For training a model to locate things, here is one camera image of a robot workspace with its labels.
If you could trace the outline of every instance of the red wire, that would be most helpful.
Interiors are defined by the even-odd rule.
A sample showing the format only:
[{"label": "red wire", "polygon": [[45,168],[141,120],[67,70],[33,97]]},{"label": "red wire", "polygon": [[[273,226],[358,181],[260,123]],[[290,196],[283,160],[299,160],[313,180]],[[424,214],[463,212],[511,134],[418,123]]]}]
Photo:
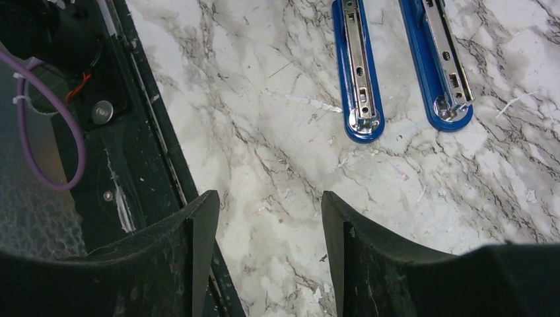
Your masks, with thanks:
[{"label": "red wire", "polygon": [[72,102],[72,99],[84,88],[86,83],[90,80],[91,74],[86,75],[86,73],[83,73],[83,75],[84,75],[84,80],[83,80],[82,84],[79,85],[76,89],[68,92],[68,94],[66,95],[66,103],[67,104],[70,104],[70,102]]}]

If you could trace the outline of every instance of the stapler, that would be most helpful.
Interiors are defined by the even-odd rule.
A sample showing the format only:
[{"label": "stapler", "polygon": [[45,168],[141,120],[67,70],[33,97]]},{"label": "stapler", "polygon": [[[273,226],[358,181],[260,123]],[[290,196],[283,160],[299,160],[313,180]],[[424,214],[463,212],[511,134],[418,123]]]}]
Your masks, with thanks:
[{"label": "stapler", "polygon": [[467,125],[475,100],[443,0],[399,0],[430,124],[453,132]]},{"label": "stapler", "polygon": [[332,11],[345,130],[352,140],[370,143],[385,121],[363,4],[336,0]]}]

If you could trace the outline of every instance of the screw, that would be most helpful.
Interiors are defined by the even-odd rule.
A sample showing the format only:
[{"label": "screw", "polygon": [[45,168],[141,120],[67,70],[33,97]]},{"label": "screw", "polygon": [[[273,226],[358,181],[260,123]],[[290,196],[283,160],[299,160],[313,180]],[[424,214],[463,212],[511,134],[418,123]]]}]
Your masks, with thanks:
[{"label": "screw", "polygon": [[92,119],[95,124],[105,124],[113,118],[113,105],[107,100],[101,100],[93,107]]},{"label": "screw", "polygon": [[107,192],[105,192],[103,194],[103,199],[105,199],[105,201],[112,201],[113,200],[113,193],[108,190]]}]

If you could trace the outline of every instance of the white marble surface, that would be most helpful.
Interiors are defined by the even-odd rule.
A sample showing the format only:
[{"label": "white marble surface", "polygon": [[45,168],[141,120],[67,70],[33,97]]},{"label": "white marble surface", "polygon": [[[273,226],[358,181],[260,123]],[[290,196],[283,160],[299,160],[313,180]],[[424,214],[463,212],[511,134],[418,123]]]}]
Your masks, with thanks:
[{"label": "white marble surface", "polygon": [[453,134],[427,123],[398,2],[365,2],[387,121],[371,145],[343,130],[330,0],[128,0],[250,316],[335,314],[324,190],[454,254],[560,240],[560,1],[447,0],[478,98]]}]

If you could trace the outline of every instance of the marble countertop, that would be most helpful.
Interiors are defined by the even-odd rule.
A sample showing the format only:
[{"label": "marble countertop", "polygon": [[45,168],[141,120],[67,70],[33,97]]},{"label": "marble countertop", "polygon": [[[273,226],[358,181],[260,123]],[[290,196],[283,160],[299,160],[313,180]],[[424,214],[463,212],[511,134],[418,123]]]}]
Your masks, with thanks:
[{"label": "marble countertop", "polygon": [[560,241],[558,1],[446,1],[477,96],[453,134],[427,122],[398,1],[365,1],[387,123],[370,145],[343,129],[330,0],[127,3],[250,316],[335,315],[324,190],[453,254]]}]

